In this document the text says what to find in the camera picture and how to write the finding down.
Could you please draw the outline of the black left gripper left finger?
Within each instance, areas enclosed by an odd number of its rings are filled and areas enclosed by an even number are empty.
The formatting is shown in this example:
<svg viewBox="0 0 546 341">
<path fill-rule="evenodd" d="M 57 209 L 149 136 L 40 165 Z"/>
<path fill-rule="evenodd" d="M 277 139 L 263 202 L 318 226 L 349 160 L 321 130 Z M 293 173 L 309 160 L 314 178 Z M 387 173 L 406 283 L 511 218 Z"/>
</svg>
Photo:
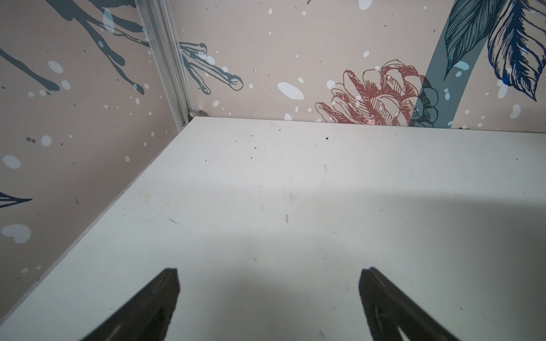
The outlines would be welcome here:
<svg viewBox="0 0 546 341">
<path fill-rule="evenodd" d="M 166 338 L 180 293 L 178 271 L 166 268 L 84 340 L 155 340 Z"/>
</svg>

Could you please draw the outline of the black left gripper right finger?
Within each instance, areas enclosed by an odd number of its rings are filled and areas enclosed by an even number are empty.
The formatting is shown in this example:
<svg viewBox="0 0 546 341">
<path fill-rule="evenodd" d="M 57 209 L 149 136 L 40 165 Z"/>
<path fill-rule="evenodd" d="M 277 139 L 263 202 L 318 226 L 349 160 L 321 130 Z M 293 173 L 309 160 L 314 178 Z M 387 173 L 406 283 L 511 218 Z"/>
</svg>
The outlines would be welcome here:
<svg viewBox="0 0 546 341">
<path fill-rule="evenodd" d="M 378 269 L 361 272 L 358 290 L 374 340 L 456 340 Z"/>
</svg>

